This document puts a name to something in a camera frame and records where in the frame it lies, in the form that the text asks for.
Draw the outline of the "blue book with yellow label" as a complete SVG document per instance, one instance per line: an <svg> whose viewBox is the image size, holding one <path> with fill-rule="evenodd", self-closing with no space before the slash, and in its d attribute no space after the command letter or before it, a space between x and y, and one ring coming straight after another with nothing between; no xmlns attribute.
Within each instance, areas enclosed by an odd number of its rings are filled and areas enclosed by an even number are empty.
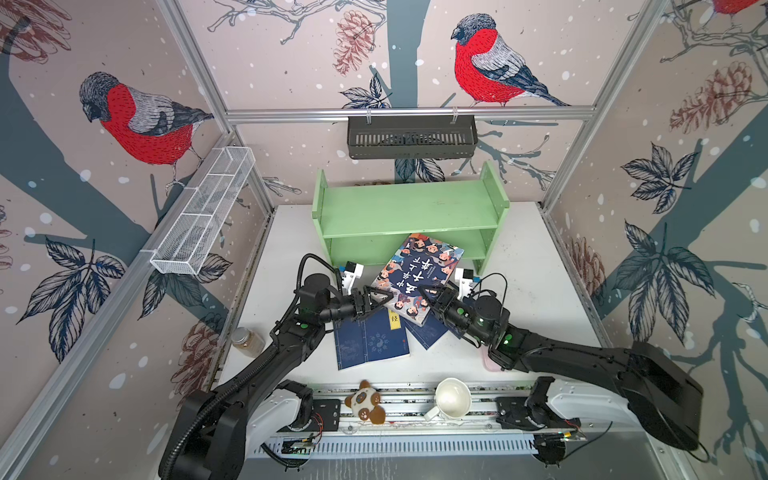
<svg viewBox="0 0 768 480"><path fill-rule="evenodd" d="M362 331L367 363L410 355L406 329L397 313L382 308L362 322Z"/></svg>

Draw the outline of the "colourful cartoon cover book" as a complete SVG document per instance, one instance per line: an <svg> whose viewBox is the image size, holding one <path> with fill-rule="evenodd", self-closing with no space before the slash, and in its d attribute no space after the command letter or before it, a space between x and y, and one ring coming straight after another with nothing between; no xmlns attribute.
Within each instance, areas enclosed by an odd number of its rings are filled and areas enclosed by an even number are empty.
<svg viewBox="0 0 768 480"><path fill-rule="evenodd" d="M416 323L416 304L428 303L420 295L418 286L444 285L463 255L460 247L421 233L411 234L375 277L372 286L391 292L387 308Z"/></svg>

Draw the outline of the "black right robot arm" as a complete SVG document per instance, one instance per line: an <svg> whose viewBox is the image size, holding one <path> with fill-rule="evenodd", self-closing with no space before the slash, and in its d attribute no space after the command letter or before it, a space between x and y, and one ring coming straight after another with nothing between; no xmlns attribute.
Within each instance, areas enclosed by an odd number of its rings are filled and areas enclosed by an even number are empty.
<svg viewBox="0 0 768 480"><path fill-rule="evenodd" d="M510 323L494 293L459 297L451 282L422 285L430 312L460 338L485 346L503 370L564 376L608 390L628 401L643 429L680 450L699 448L703 387L657 347L591 347L555 340Z"/></svg>

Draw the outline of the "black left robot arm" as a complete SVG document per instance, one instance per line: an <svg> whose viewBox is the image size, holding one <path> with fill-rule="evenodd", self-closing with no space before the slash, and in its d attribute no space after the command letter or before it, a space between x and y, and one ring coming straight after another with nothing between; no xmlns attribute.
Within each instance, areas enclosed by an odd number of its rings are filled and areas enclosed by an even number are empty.
<svg viewBox="0 0 768 480"><path fill-rule="evenodd" d="M210 392L197 390L182 404L165 447L162 479L236 479L248 452L249 420L275 390L294 395L300 411L311 390L285 377L306 361L333 321L359 321L393 298L387 290L343 287L341 270L314 253L298 267L294 296L269 332L271 343L244 369Z"/></svg>

